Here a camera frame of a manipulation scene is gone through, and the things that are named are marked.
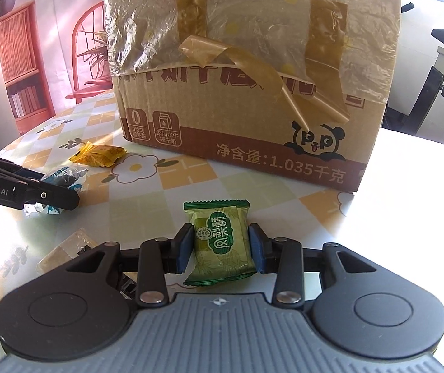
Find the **black robotic claw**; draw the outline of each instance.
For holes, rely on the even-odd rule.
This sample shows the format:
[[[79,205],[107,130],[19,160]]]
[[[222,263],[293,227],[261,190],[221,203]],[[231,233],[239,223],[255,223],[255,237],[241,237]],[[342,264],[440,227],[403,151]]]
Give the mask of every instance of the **black robotic claw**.
[[[277,274],[270,303],[258,293],[169,301],[164,274],[185,271],[190,224],[136,250],[104,243],[0,301],[0,373],[444,373],[433,295],[339,244],[303,249],[257,224],[248,232],[257,270]],[[128,271],[135,300],[119,292]],[[305,301],[303,271],[320,273],[316,300]]]
[[[26,203],[42,203],[66,210],[78,206],[78,193],[41,181],[44,175],[0,158],[0,205],[23,209]]]

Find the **patterned tablecloth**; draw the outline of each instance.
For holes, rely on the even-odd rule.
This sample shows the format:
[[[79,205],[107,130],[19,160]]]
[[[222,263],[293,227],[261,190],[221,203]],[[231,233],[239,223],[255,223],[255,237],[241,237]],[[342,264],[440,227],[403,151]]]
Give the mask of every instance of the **patterned tablecloth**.
[[[186,222],[185,201],[241,198],[251,203],[249,222],[270,237],[288,236],[311,248],[338,241],[444,303],[444,145],[381,130],[352,195],[127,142],[110,92],[67,109],[0,156],[45,173],[68,163],[87,141],[122,146],[129,154],[113,168],[92,168],[78,209],[26,217],[0,206],[0,299],[35,278],[37,262],[79,228],[98,243],[136,248],[146,239],[173,237]],[[185,277],[168,275],[169,291],[193,290],[182,285]],[[200,290],[269,295],[274,280],[255,275]],[[307,298],[318,293],[317,274],[306,274]],[[444,364],[444,338],[437,357]]]

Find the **silver rivet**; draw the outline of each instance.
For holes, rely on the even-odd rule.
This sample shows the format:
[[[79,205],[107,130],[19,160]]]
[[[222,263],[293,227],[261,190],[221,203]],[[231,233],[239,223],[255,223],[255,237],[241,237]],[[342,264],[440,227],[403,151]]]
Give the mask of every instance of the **silver rivet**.
[[[144,293],[141,294],[139,298],[143,303],[156,304],[156,303],[161,303],[165,298],[165,296],[163,295],[163,293],[160,293],[159,291],[152,290],[152,291],[145,291]]]
[[[294,304],[301,300],[301,296],[294,291],[282,291],[277,293],[276,299],[280,303]]]

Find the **cardboard box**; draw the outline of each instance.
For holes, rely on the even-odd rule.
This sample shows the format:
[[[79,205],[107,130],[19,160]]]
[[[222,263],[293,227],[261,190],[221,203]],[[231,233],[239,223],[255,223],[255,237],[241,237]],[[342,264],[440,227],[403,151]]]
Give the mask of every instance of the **cardboard box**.
[[[292,78],[286,85],[314,91]],[[114,89],[127,140],[345,191],[357,190],[384,113],[383,104],[346,95],[348,123],[306,133],[232,67],[139,73],[114,78]]]
[[[124,137],[356,191],[393,76],[400,0],[254,1],[105,0]],[[339,95],[349,121],[304,130],[288,106],[227,59],[187,63],[178,48],[189,32],[270,64],[295,97]]]

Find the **brown tape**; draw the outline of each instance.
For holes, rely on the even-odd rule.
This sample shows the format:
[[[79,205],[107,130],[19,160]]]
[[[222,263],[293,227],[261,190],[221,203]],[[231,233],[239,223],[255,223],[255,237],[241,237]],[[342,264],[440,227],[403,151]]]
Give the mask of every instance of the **brown tape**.
[[[206,0],[177,0],[179,42],[189,35],[206,37]]]
[[[339,66],[346,32],[348,6],[331,0],[310,0],[310,26],[305,49],[306,74],[317,93],[311,103],[348,114],[343,102]]]
[[[316,93],[305,99],[292,95],[277,71],[250,52],[201,37],[203,35],[198,32],[206,34],[206,23],[201,23],[202,18],[206,20],[206,10],[203,12],[198,3],[203,2],[206,4],[206,0],[177,0],[179,50],[188,59],[205,67],[225,53],[236,67],[254,79],[276,101],[288,104],[306,130],[322,123],[342,124],[350,119],[338,72],[346,30],[346,4],[311,0],[305,61],[307,76],[315,84]]]

